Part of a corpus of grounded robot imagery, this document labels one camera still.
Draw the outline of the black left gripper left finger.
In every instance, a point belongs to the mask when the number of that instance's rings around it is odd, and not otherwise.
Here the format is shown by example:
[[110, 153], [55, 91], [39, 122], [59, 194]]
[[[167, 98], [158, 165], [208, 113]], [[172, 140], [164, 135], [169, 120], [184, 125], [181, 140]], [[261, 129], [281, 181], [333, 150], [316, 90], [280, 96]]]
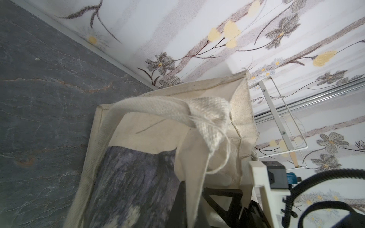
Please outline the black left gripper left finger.
[[175, 201], [169, 214], [166, 228], [187, 228], [186, 185], [180, 182]]

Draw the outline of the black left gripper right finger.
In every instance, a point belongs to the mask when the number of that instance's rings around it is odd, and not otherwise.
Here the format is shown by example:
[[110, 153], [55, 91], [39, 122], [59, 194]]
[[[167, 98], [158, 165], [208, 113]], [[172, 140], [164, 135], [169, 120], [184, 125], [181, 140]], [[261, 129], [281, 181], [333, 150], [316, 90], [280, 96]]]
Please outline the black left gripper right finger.
[[204, 211], [203, 205], [198, 201], [197, 214], [195, 219], [194, 228], [211, 228], [206, 213]]

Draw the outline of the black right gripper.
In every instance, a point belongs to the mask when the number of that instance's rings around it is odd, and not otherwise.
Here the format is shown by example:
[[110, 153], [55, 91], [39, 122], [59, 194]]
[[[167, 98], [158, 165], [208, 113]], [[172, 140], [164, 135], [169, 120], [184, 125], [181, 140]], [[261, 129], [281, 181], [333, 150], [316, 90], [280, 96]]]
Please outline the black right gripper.
[[260, 205], [251, 200], [249, 207], [242, 210], [240, 189], [204, 188], [203, 198], [230, 228], [271, 228]]

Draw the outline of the cream canvas tote bag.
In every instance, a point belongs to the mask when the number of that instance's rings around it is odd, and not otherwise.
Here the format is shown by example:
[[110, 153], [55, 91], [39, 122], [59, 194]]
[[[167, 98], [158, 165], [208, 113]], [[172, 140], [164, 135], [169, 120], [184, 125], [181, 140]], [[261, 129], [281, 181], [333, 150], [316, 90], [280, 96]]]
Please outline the cream canvas tote bag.
[[176, 150], [178, 178], [187, 182], [188, 223], [197, 217], [203, 184], [239, 186], [259, 137], [242, 71], [152, 91], [112, 104], [92, 132], [78, 191], [64, 227], [79, 228], [108, 147], [147, 154]]

